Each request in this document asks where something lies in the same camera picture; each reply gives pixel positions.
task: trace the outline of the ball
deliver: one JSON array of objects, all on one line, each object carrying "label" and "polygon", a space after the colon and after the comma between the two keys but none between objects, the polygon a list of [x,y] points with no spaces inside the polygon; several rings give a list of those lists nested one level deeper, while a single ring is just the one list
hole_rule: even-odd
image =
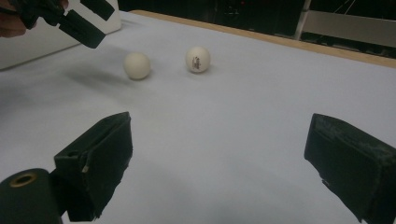
[{"label": "ball", "polygon": [[210,65],[209,51],[203,47],[189,49],[186,54],[186,65],[193,73],[202,73]]},{"label": "ball", "polygon": [[150,72],[149,58],[143,53],[130,53],[125,57],[123,67],[130,79],[145,78]]}]

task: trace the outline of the dark background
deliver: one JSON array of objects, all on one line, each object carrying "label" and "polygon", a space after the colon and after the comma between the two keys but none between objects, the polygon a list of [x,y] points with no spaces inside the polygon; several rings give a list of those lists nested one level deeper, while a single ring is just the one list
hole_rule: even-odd
[{"label": "dark background", "polygon": [[[119,0],[119,6],[293,38],[304,0]],[[312,0],[310,9],[396,20],[396,0]],[[396,58],[395,48],[308,33],[302,40]]]}]

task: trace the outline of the white tabletop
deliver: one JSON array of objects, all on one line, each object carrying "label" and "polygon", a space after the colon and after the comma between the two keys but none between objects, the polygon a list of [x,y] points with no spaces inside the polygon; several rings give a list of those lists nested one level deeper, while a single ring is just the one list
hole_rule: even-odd
[{"label": "white tabletop", "polygon": [[[0,179],[52,171],[96,121],[129,111],[134,156],[97,224],[358,223],[304,159],[309,123],[333,116],[396,146],[396,69],[121,17],[98,49],[0,73]],[[184,64],[193,46],[212,56],[201,75]],[[148,78],[124,74],[132,51],[151,59]]]}]

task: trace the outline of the table edge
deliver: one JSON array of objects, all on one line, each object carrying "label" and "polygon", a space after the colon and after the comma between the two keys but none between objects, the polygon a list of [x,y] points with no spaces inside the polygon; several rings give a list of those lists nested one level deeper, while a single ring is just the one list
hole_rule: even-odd
[{"label": "table edge", "polygon": [[264,35],[256,32],[251,32],[251,31],[246,31],[246,30],[240,30],[232,27],[226,27],[226,26],[221,26],[221,25],[216,25],[213,23],[208,23],[208,22],[203,22],[203,21],[193,21],[189,19],[184,19],[184,18],[179,18],[179,17],[174,17],[174,16],[169,16],[169,15],[164,15],[160,13],[155,13],[155,12],[150,12],[146,10],[133,10],[130,11],[130,13],[140,15],[140,16],[145,16],[145,17],[150,17],[153,19],[158,19],[158,20],[163,20],[163,21],[171,21],[171,22],[176,22],[180,24],[185,24],[189,26],[195,26],[195,27],[200,27],[200,28],[205,28],[208,30],[214,30],[214,31],[219,31],[227,34],[232,34],[232,35],[240,35],[248,38],[253,38],[261,41],[266,41],[282,46],[287,46],[287,47],[292,47],[296,49],[303,49],[303,50],[309,50],[313,51],[316,53],[321,53],[321,54],[327,54],[339,58],[345,58],[349,60],[354,60],[354,61],[359,61],[363,63],[372,63],[372,64],[377,64],[377,65],[382,65],[386,67],[391,67],[391,68],[396,68],[396,60],[391,59],[391,58],[385,58],[385,57],[380,57],[380,56],[375,56],[371,54],[365,54],[365,53],[360,53],[352,50],[346,50],[346,49],[337,49],[337,48],[332,48],[332,47],[327,47],[327,46],[321,46],[321,45],[316,45],[316,44],[311,44],[303,41],[298,41],[294,39],[288,39],[285,37],[280,37],[280,36],[274,36],[274,35]]}]

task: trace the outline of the white ball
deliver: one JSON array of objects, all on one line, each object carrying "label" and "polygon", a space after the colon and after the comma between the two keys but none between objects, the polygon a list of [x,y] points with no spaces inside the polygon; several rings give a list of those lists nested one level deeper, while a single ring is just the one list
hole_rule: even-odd
[{"label": "white ball", "polygon": [[186,65],[193,73],[202,73],[210,65],[209,51],[203,47],[189,49],[186,54]]},{"label": "white ball", "polygon": [[130,53],[125,57],[123,67],[129,78],[145,78],[150,71],[149,58],[143,53]]}]

